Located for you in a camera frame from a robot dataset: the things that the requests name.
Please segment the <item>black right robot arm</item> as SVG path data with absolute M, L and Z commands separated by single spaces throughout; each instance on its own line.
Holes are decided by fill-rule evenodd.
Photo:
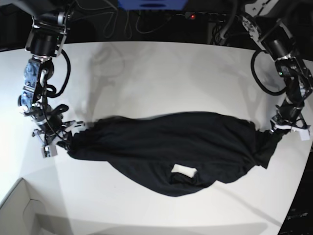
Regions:
M 38 126 L 33 136 L 43 138 L 43 145 L 58 145 L 67 149 L 73 124 L 63 122 L 63 113 L 68 106 L 61 104 L 52 108 L 49 98 L 59 97 L 65 90 L 71 72 L 71 64 L 63 45 L 67 39 L 69 22 L 74 13 L 74 0 L 19 0 L 16 7 L 32 17 L 32 28 L 25 50 L 31 54 L 24 69 L 22 93 L 18 107 L 25 117 L 30 117 Z M 67 73 L 60 90 L 48 83 L 54 74 L 53 58 L 62 55 L 66 61 Z

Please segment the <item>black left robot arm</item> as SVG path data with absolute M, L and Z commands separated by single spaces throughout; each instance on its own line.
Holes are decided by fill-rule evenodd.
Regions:
M 270 95 L 286 95 L 270 120 L 271 132 L 285 134 L 295 131 L 306 140 L 311 135 L 310 126 L 305 122 L 302 110 L 305 100 L 313 92 L 313 76 L 284 22 L 299 3 L 298 0 L 244 0 L 240 4 L 240 17 L 259 52 L 272 58 L 278 75 L 286 84 L 279 92 L 271 92 L 259 84 Z

